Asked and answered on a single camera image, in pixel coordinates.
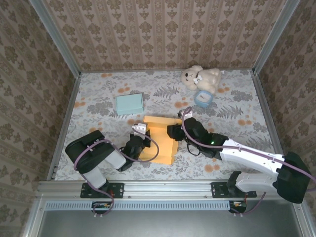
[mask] teddy bear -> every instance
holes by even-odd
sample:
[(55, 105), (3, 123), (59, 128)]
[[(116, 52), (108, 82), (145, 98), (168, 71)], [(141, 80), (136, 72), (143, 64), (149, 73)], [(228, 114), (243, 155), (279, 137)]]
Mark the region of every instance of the teddy bear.
[(195, 65), (183, 71), (181, 81), (190, 90), (200, 89), (215, 94), (221, 81), (219, 69), (203, 69)]
[(194, 79), (197, 78), (198, 72), (201, 70), (203, 70), (203, 67), (195, 65), (182, 72), (180, 79), (189, 90), (196, 90), (198, 88), (194, 83)]

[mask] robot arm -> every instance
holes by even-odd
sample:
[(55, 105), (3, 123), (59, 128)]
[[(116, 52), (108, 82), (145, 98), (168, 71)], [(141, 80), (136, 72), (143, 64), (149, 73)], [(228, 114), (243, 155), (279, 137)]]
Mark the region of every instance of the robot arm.
[[(130, 134), (130, 139), (123, 147), (122, 153), (137, 160), (142, 150), (151, 145), (151, 141), (144, 136), (147, 135), (150, 137), (150, 131), (147, 131), (147, 124), (145, 123), (136, 124), (132, 126), (132, 129), (138, 132)], [(96, 130), (70, 143), (66, 147), (65, 152), (75, 164), (78, 157), (87, 149), (87, 147), (104, 139), (105, 137), (103, 134), (99, 130)], [(134, 161), (126, 159), (110, 142), (97, 144), (80, 158), (76, 165), (79, 173), (95, 188), (106, 192), (109, 182), (98, 167), (98, 165), (104, 161), (120, 172), (130, 168)]]
[[(180, 111), (178, 116), (182, 117), (182, 115), (183, 111)], [(227, 183), (228, 190), (233, 190), (231, 187), (234, 186), (245, 193), (249, 191), (277, 192), (282, 198), (290, 202), (301, 203), (303, 201), (310, 180), (309, 177), (280, 163), (288, 163), (310, 174), (297, 154), (289, 152), (285, 156), (266, 153), (242, 145), (227, 136), (208, 133), (203, 125), (193, 118), (192, 112), (184, 115), (183, 125), (196, 142), (215, 147), (206, 148), (192, 141), (186, 136), (180, 124), (168, 126), (169, 137), (176, 141), (185, 140), (206, 157), (234, 161), (261, 172), (260, 174), (248, 174), (234, 171)]]

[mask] patterned wall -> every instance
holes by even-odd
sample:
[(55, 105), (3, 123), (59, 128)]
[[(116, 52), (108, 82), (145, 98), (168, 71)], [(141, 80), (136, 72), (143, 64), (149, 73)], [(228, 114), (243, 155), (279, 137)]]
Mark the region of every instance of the patterned wall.
[(0, 1), (0, 236), (18, 236), (45, 180), (74, 78), (27, 0)]
[[(316, 1), (301, 0), (260, 79), (285, 152), (316, 175)], [(316, 193), (307, 194), (316, 217)]]
[(285, 0), (44, 0), (82, 71), (251, 68)]

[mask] teal box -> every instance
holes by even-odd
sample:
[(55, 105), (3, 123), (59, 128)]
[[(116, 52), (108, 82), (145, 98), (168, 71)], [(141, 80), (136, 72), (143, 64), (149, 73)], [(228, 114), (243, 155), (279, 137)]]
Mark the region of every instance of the teal box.
[(121, 95), (116, 97), (117, 114), (139, 114), (144, 111), (143, 94)]

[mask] floral tablecloth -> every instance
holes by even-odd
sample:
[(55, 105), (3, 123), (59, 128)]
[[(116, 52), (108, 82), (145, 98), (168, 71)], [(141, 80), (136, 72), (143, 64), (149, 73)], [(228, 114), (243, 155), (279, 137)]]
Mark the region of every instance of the floral tablecloth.
[[(193, 107), (194, 117), (209, 131), (250, 147), (273, 151), (249, 70), (225, 71), (220, 88), (206, 109), (195, 105), (196, 92), (186, 89), (180, 82), (180, 74), (179, 71), (82, 74), (55, 180), (82, 179), (65, 153), (70, 142), (99, 129), (107, 139), (122, 147), (129, 140), (131, 126), (142, 121), (144, 115), (175, 118), (187, 106)], [(143, 93), (145, 111), (118, 116), (115, 97), (135, 93)], [(100, 166), (109, 180), (227, 179), (234, 170), (252, 172), (237, 163), (203, 155), (195, 157), (187, 151), (184, 141), (179, 143), (172, 165), (135, 162), (125, 172), (116, 171), (106, 162)]]

